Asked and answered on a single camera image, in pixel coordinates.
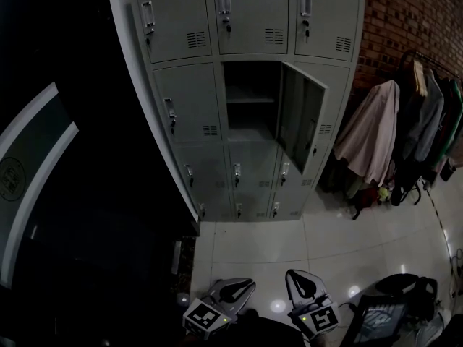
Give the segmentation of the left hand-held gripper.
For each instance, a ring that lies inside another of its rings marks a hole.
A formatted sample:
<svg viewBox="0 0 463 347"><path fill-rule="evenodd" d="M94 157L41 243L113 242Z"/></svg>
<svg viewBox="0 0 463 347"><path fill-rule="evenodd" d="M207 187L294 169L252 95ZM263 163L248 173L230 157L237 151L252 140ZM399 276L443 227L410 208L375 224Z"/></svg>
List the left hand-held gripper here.
<svg viewBox="0 0 463 347"><path fill-rule="evenodd" d="M209 291L196 298L182 317L182 326L201 340L208 340L237 320L255 291L250 278L218 280Z"/></svg>

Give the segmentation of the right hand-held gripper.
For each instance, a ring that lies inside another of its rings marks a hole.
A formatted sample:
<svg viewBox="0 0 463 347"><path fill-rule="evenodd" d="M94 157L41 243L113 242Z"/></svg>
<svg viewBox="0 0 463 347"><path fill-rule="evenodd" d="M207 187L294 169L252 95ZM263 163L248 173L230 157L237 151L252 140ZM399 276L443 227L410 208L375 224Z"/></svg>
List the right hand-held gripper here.
<svg viewBox="0 0 463 347"><path fill-rule="evenodd" d="M289 300L314 299L293 308L288 314L292 323L307 339L314 339L336 329L340 323L338 304L331 300L324 282L304 270L287 270L285 275Z"/></svg>

